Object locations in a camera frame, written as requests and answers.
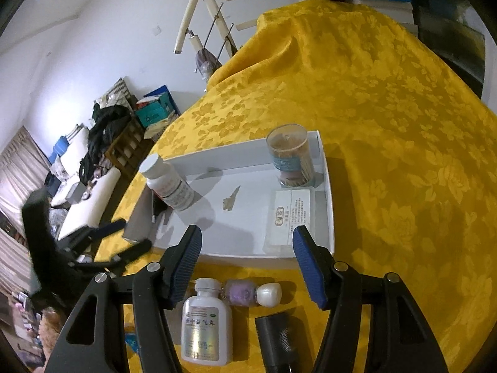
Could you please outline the black cylindrical bottle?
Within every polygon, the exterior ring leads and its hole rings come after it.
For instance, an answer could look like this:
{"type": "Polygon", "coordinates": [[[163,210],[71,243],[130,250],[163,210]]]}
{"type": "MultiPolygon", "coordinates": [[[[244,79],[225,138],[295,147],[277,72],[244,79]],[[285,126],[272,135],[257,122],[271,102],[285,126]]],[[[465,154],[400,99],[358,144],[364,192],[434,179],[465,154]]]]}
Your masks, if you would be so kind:
{"type": "Polygon", "coordinates": [[[300,360],[293,340],[288,312],[278,312],[255,320],[259,348],[268,373],[300,372],[300,360]]]}

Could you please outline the white cushion bench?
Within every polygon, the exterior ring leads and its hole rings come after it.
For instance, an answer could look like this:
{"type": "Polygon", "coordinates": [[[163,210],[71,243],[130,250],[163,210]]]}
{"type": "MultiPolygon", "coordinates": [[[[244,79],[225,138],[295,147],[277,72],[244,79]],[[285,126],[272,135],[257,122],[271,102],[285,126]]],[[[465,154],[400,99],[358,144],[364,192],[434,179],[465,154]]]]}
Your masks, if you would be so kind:
{"type": "Polygon", "coordinates": [[[112,167],[101,178],[95,178],[89,198],[71,205],[57,239],[61,240],[80,227],[98,227],[120,177],[121,171],[112,167]]]}

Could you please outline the white card box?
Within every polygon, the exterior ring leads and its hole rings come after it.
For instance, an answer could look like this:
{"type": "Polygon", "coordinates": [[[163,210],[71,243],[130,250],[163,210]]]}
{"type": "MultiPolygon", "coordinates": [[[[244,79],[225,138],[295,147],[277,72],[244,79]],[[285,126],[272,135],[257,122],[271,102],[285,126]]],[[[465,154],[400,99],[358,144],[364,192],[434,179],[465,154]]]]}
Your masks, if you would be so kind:
{"type": "Polygon", "coordinates": [[[315,228],[315,189],[301,187],[274,190],[268,210],[263,250],[278,258],[294,257],[293,231],[305,226],[310,233],[315,228]]]}

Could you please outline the red white supplement bottle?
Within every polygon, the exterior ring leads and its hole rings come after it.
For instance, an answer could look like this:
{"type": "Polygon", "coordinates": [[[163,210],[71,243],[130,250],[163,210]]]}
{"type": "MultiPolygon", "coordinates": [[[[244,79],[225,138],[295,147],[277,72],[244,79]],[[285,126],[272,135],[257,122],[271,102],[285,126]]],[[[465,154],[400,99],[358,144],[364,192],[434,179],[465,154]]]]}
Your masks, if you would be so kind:
{"type": "Polygon", "coordinates": [[[145,158],[139,172],[151,189],[174,210],[186,210],[194,201],[194,190],[180,176],[173,165],[154,153],[145,158]]]}

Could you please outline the purple white small bottle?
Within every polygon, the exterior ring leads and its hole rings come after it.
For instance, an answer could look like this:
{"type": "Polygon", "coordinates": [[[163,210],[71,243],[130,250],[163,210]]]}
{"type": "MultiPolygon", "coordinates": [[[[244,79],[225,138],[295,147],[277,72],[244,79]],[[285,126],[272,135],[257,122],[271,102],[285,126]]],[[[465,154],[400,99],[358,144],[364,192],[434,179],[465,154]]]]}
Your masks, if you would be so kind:
{"type": "Polygon", "coordinates": [[[248,279],[230,279],[222,288],[222,298],[231,306],[272,308],[280,304],[282,288],[279,283],[256,285],[248,279]]]}

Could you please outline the white cardboard tray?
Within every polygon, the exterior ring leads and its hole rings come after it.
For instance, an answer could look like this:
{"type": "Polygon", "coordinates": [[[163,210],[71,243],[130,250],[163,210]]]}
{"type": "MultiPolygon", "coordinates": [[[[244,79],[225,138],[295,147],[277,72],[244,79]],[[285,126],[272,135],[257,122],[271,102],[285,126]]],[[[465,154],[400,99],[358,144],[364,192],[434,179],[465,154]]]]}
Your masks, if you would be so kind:
{"type": "Polygon", "coordinates": [[[286,208],[276,210],[274,194],[281,186],[265,140],[248,140],[169,159],[195,192],[183,211],[166,208],[144,188],[135,202],[123,238],[148,238],[158,248],[179,242],[190,225],[200,227],[201,257],[218,264],[257,268],[290,268],[292,247],[266,253],[265,238],[274,219],[285,221],[286,208]]]}

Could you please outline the white labelled medicine bottle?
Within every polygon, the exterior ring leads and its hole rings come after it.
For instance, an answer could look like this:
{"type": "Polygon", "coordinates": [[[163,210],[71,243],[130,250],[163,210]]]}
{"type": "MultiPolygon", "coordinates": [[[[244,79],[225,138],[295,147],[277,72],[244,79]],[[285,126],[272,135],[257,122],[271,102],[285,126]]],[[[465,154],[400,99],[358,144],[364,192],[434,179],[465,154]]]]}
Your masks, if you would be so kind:
{"type": "Polygon", "coordinates": [[[221,299],[221,283],[200,278],[182,312],[181,358],[203,366],[232,361],[232,311],[221,299]]]}

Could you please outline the wooden slatted rack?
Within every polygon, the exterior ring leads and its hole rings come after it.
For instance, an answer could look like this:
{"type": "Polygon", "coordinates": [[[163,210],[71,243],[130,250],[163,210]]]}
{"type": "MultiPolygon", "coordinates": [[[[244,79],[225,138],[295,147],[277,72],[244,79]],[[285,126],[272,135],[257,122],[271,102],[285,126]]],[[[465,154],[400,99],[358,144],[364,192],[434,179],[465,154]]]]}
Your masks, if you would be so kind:
{"type": "Polygon", "coordinates": [[[132,181],[142,161],[148,156],[154,142],[144,137],[145,129],[133,118],[122,133],[112,141],[105,157],[120,172],[122,178],[132,181]]]}

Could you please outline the beige curtain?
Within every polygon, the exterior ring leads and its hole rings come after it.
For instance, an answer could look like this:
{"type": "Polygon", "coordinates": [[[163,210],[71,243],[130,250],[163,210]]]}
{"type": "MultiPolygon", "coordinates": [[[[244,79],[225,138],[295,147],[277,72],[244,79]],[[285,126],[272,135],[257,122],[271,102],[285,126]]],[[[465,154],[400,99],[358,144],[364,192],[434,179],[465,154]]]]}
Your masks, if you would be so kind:
{"type": "MultiPolygon", "coordinates": [[[[1,153],[1,213],[24,234],[21,208],[44,186],[50,164],[29,132],[20,128],[1,153]]],[[[1,232],[1,287],[8,293],[30,288],[32,265],[25,245],[1,232]]]]}

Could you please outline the black clothes pile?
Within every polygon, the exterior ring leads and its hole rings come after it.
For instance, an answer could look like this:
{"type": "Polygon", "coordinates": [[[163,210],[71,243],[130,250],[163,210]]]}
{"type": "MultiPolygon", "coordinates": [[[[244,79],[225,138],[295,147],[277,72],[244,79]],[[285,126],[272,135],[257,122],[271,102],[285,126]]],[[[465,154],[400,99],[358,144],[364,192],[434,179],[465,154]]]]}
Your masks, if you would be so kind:
{"type": "Polygon", "coordinates": [[[131,120],[130,110],[122,105],[101,108],[93,106],[94,126],[89,130],[88,150],[80,162],[78,176],[80,182],[87,185],[93,178],[94,171],[111,143],[120,135],[131,120]]]}

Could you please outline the clear toothpick jar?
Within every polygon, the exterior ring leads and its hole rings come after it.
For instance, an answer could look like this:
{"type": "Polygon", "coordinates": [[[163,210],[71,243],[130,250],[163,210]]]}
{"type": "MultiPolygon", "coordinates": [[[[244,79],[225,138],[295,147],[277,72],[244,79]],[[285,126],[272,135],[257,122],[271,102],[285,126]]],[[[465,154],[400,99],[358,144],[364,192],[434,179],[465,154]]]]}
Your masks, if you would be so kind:
{"type": "Polygon", "coordinates": [[[278,126],[267,135],[266,144],[282,187],[295,188],[313,184],[314,167],[308,131],[303,126],[278,126]]]}

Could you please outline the pile of boxes and books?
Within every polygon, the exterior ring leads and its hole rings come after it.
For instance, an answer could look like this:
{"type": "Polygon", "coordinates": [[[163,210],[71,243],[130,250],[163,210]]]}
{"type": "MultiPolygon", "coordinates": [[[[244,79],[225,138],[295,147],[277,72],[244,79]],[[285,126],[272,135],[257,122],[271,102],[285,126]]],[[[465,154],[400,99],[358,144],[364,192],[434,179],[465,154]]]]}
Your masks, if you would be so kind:
{"type": "Polygon", "coordinates": [[[156,142],[180,117],[180,110],[167,86],[162,85],[136,103],[135,114],[144,128],[144,138],[156,142]]]}

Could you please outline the yellow floral tablecloth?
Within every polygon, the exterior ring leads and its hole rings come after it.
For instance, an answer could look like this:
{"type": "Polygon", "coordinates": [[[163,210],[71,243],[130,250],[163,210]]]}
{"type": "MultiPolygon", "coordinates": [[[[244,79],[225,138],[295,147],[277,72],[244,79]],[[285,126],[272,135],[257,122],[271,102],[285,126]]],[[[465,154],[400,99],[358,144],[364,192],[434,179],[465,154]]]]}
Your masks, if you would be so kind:
{"type": "Polygon", "coordinates": [[[307,0],[261,14],[154,152],[264,138],[288,123],[321,135],[337,258],[398,273],[449,370],[465,371],[496,322],[495,114],[392,19],[307,0]]]}

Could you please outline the blue white storage boxes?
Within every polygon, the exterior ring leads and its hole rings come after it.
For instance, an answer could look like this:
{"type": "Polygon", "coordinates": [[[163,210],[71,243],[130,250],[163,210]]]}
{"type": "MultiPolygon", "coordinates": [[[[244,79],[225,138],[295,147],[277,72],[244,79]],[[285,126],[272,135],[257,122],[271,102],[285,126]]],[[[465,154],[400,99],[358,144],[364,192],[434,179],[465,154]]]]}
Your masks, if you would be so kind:
{"type": "Polygon", "coordinates": [[[453,0],[335,0],[387,15],[416,36],[475,89],[484,84],[484,35],[465,25],[453,0]]]}

